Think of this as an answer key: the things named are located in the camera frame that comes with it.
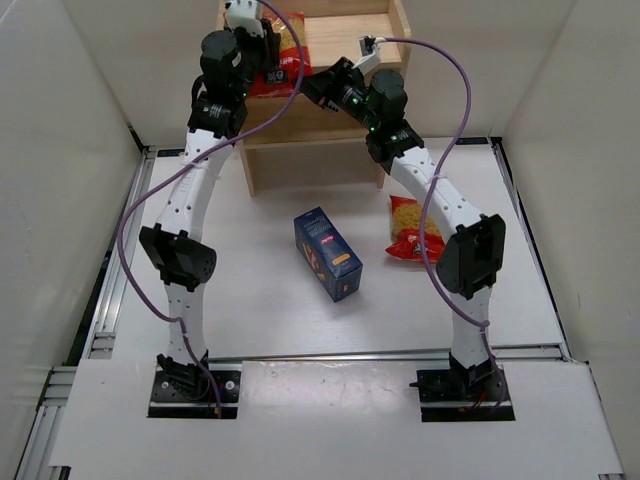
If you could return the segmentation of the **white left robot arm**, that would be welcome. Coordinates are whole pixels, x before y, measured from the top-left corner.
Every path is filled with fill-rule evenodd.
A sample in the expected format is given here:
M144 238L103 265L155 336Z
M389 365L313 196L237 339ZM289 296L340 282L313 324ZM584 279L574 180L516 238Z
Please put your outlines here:
M254 31L226 27L201 42L202 73L191 92L185 162L206 150L212 153L174 184L155 224L144 227L139 240L159 271L172 318L169 345L157 360L173 387L190 397L207 391L201 370L208 358L203 334L206 282L217 261L202 242L205 213L217 177L233 151L247 117L245 98L256 77L279 64L280 37L267 20Z

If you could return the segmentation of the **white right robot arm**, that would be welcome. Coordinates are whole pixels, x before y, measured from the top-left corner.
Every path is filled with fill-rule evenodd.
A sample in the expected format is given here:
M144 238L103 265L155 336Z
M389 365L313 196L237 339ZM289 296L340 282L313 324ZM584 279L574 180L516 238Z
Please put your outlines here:
M465 390L482 385L495 370L487 349L489 302L503 263L504 220L481 212L437 175L423 140L405 118L408 96L399 72L381 69L366 79L341 58L306 77L301 91L321 108L341 110L363 126L372 159L425 204L445 243L434 272L453 311L450 372Z

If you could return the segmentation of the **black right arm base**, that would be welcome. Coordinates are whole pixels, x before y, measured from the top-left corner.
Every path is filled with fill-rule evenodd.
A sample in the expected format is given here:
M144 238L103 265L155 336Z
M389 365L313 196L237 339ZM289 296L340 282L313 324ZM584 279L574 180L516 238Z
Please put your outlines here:
M504 370L491 358L465 370L452 355L445 369L419 369L409 384L419 395L423 423L516 420Z

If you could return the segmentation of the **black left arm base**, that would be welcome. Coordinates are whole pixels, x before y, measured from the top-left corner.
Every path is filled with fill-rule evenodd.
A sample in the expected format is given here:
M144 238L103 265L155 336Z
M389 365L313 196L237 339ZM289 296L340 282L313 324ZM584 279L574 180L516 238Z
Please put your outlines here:
M241 364L209 363L210 379L193 364L182 365L160 354L151 388L147 417L157 419L237 418L241 392Z

